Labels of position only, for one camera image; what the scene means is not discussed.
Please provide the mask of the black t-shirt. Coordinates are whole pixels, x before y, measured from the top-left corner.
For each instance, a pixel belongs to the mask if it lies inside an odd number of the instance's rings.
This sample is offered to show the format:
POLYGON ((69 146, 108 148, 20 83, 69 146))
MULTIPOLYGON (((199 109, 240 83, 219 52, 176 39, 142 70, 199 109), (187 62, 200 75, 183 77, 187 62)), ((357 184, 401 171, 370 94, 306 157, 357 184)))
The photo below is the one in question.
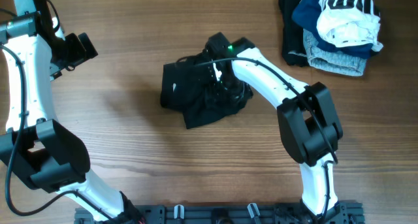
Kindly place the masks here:
POLYGON ((204 60, 204 54, 198 54, 163 65, 160 104, 163 108, 181 112, 187 129, 237 114, 247 103, 206 101, 205 86, 214 80, 214 72, 207 66, 197 66, 198 63, 204 63, 204 60))

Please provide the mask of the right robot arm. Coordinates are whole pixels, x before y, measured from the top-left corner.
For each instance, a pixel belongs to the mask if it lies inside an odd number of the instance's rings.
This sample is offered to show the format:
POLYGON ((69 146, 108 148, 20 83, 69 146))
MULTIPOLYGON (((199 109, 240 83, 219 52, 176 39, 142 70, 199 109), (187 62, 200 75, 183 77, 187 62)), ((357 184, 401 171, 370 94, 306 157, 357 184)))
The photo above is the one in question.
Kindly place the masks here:
POLYGON ((343 131, 327 87, 289 76, 244 37, 229 42, 216 33, 202 52, 209 57, 203 67, 250 85, 276 108, 281 143, 300 166, 302 213, 311 223, 331 220, 338 206, 332 169, 343 131))

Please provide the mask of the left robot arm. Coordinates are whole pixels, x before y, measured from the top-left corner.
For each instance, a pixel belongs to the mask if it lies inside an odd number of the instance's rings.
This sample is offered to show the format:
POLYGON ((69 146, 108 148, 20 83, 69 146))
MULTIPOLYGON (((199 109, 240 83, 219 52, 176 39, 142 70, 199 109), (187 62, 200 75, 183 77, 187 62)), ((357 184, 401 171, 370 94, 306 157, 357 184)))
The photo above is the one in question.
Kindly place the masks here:
POLYGON ((69 197, 94 220, 127 223, 137 211, 120 191, 91 169, 85 144, 58 122, 51 83, 62 70, 73 71, 97 51, 85 34, 64 34, 50 0, 14 0, 12 18, 1 24, 7 59, 10 109, 1 136, 7 177, 28 188, 69 197))

